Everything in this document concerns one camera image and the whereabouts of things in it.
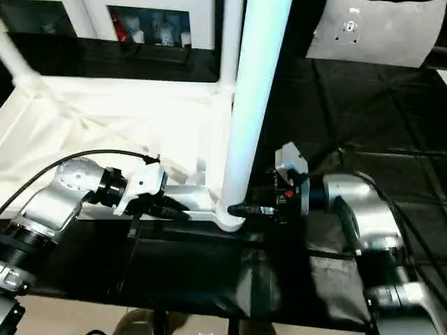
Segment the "black tablecloth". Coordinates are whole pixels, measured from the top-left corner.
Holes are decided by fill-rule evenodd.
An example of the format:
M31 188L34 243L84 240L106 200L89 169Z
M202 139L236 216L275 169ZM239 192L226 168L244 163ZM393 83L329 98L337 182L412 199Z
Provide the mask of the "black tablecloth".
M157 70L146 68L154 60L135 58L139 51L129 46L60 40L43 48L15 39L47 75L218 78L216 55L205 50ZM0 78L5 98L10 78L4 70ZM251 185L288 141L314 170L363 171L404 208L447 270L446 93L432 70L297 59L283 48ZM127 221L80 221L31 293L340 329L362 330L369 320L334 216L313 213L287 226L249 221L233 234L206 222L144 222L136 239L126 237L128 229ZM439 284L413 244L417 261Z

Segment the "silver robotic arm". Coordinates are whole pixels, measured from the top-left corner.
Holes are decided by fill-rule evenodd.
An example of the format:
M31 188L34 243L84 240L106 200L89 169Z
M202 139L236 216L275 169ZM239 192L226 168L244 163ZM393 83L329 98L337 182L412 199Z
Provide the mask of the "silver robotic arm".
M85 202L113 208L113 214L189 216L187 208L164 193L167 175L158 161L125 179L88 158L62 163L51 184L39 190L0 234L0 333L14 334L24 309L15 300L36 281L49 255Z
M430 292L418 280L392 208L374 182L354 174L309 177L307 162L293 143L284 145L275 158L274 205L244 203L228 212L268 215L280 222L295 222L314 210L338 215L356 255L376 333L446 335Z

